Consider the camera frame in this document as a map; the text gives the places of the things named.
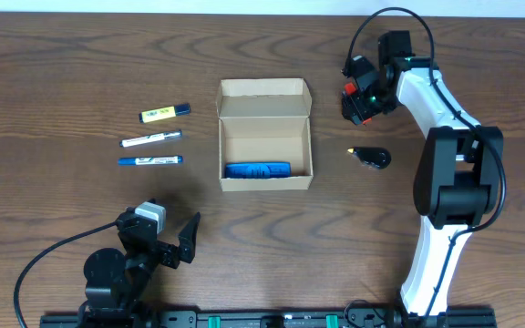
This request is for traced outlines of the red stapler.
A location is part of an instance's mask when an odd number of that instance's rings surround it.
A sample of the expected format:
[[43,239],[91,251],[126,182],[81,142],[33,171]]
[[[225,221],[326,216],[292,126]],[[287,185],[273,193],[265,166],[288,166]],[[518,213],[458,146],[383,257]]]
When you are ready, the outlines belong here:
[[355,125],[365,125],[371,120],[373,112],[360,97],[354,83],[347,83],[342,97],[342,116]]

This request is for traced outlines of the black tape dispenser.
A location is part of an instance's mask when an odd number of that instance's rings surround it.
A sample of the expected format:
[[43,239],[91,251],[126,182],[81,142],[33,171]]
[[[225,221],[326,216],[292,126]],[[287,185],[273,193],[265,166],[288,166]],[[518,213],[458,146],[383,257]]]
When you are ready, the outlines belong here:
[[391,155],[384,148],[353,147],[347,152],[357,157],[364,165],[374,169],[385,169],[391,162]]

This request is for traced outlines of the blue plastic holder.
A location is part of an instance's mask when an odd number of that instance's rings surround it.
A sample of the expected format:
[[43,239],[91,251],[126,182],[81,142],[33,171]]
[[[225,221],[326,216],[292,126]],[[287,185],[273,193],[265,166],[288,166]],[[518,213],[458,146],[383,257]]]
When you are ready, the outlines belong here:
[[224,169],[227,179],[281,179],[291,176],[288,162],[229,163]]

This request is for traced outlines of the cardboard box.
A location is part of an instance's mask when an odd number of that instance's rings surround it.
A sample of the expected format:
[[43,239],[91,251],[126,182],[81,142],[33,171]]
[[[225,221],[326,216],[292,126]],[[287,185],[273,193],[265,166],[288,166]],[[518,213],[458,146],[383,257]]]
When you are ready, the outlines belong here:
[[[302,78],[223,79],[215,100],[223,191],[307,190],[314,177],[312,96]],[[285,178],[238,179],[233,163],[285,162]]]

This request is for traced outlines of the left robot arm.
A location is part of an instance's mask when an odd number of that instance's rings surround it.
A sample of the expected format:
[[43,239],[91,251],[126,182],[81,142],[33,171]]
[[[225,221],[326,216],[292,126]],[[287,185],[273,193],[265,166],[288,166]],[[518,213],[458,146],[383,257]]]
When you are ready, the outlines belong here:
[[178,234],[179,243],[159,240],[166,209],[154,200],[128,207],[115,220],[124,251],[104,248],[85,261],[87,309],[78,327],[160,327],[160,315],[141,301],[159,266],[176,269],[195,258],[199,213]]

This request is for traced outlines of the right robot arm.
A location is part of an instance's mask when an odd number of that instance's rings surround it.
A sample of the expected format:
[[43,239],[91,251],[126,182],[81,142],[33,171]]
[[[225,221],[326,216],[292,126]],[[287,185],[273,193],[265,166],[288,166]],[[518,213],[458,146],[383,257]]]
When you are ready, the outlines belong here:
[[497,210],[503,135],[463,109],[434,60],[414,54],[407,31],[379,37],[376,66],[356,56],[344,73],[352,79],[342,95],[345,119],[365,124],[403,106],[424,135],[413,183],[419,238],[400,300],[409,320],[439,317],[448,308],[448,289],[465,243],[483,216]]

